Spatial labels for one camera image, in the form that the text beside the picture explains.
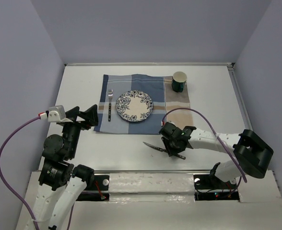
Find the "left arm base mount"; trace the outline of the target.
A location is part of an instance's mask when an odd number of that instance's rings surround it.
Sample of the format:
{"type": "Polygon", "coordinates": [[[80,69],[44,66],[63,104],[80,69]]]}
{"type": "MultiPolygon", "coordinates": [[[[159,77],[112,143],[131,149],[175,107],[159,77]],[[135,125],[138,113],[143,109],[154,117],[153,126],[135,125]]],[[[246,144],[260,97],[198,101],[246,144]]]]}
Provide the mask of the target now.
{"type": "Polygon", "coordinates": [[[94,176],[94,181],[87,186],[78,196],[77,201],[93,201],[101,202],[109,200],[109,181],[107,174],[99,174],[94,176]]]}

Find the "blue beige plaid cloth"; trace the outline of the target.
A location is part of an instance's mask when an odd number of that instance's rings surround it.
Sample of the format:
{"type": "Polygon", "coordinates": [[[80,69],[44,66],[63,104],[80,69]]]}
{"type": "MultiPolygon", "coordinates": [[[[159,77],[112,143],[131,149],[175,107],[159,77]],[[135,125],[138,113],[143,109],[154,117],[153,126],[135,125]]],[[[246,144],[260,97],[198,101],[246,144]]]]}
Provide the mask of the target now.
{"type": "Polygon", "coordinates": [[[153,77],[143,74],[124,76],[104,75],[100,102],[98,106],[98,126],[96,132],[109,134],[157,135],[162,120],[172,121],[177,127],[193,125],[188,90],[175,92],[172,89],[172,77],[153,77]],[[108,90],[113,90],[111,121],[108,122],[108,90]],[[153,100],[153,112],[141,122],[123,120],[116,112],[119,96],[130,90],[147,93],[153,100]]]}

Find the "blue floral ceramic plate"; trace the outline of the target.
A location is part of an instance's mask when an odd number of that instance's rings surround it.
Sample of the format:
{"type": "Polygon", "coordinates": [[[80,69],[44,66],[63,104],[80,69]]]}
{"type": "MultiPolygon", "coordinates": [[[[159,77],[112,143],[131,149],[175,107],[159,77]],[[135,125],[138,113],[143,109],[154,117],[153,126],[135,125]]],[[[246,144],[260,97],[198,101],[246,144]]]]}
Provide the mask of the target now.
{"type": "Polygon", "coordinates": [[[125,121],[141,122],[153,111],[152,98],[143,91],[131,90],[119,96],[116,101],[116,112],[125,121]]]}

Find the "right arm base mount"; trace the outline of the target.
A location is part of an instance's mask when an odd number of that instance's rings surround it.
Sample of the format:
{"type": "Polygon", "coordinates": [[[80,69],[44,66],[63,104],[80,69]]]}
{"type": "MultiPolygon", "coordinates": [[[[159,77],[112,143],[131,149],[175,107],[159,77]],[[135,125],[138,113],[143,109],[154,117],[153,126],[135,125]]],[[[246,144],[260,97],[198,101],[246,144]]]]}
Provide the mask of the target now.
{"type": "Polygon", "coordinates": [[[222,182],[211,178],[208,174],[194,175],[195,201],[239,201],[238,183],[222,182]]]}

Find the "silver fork patterned handle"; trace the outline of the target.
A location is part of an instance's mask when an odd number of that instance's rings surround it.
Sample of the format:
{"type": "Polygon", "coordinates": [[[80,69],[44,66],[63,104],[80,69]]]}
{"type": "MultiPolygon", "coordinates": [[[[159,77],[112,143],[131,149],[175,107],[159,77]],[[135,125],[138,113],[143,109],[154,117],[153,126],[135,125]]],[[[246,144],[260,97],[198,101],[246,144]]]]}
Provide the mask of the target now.
{"type": "Polygon", "coordinates": [[[108,122],[111,121],[111,110],[112,110],[112,99],[113,99],[113,90],[108,90],[108,122]]]}

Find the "paper cup green base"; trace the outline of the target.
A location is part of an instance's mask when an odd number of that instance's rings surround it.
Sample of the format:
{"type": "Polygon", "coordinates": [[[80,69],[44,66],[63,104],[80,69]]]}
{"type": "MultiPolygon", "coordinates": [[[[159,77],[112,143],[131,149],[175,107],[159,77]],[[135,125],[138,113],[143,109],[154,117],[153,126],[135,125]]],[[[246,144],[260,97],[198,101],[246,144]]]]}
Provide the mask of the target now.
{"type": "Polygon", "coordinates": [[[184,72],[175,72],[172,76],[172,89],[175,92],[183,92],[187,81],[187,75],[184,72]]]}

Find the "steak knife patterned handle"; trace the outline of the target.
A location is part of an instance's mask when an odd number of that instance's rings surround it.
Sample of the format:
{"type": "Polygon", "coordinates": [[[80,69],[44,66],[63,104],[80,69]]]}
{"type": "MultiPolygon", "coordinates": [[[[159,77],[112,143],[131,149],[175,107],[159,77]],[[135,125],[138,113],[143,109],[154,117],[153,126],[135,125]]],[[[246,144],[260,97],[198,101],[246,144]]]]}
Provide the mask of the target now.
{"type": "Polygon", "coordinates": [[[178,154],[178,153],[176,153],[176,154],[171,154],[171,153],[169,153],[167,150],[165,150],[165,149],[163,149],[163,148],[154,146],[154,145],[149,144],[149,143],[147,143],[147,142],[143,142],[143,143],[144,143],[146,146],[148,146],[148,147],[150,147],[150,148],[152,148],[152,149],[154,149],[154,150],[157,150],[157,151],[159,151],[159,152],[165,152],[165,153],[167,153],[169,157],[174,156],[174,157],[180,158],[180,159],[182,159],[182,160],[185,160],[185,159],[186,159],[185,156],[182,156],[182,155],[180,155],[180,154],[178,154]]]}

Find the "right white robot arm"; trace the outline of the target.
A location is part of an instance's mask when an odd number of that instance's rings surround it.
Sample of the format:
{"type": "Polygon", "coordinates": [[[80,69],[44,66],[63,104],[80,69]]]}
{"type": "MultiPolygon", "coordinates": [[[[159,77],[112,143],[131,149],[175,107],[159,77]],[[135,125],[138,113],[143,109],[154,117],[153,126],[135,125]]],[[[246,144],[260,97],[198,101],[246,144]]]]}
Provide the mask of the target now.
{"type": "Polygon", "coordinates": [[[194,126],[180,129],[167,122],[159,133],[169,156],[179,156],[187,148],[226,153],[230,160],[216,163],[208,176],[208,182],[214,188],[237,177],[263,179],[274,154],[273,149],[249,129],[240,134],[223,134],[194,126]]]}

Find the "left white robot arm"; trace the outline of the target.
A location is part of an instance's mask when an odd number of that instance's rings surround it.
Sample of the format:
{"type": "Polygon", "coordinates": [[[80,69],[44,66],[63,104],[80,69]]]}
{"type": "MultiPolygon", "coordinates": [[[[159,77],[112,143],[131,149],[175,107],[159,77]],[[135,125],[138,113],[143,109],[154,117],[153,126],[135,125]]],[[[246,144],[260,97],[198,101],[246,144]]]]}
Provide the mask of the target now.
{"type": "Polygon", "coordinates": [[[98,125],[98,106],[86,111],[78,106],[65,111],[62,105],[40,113],[41,119],[63,127],[60,135],[48,136],[43,144],[44,163],[38,179],[33,216],[26,230],[59,230],[78,196],[94,183],[94,170],[84,165],[68,163],[76,155],[82,130],[98,125]]]}

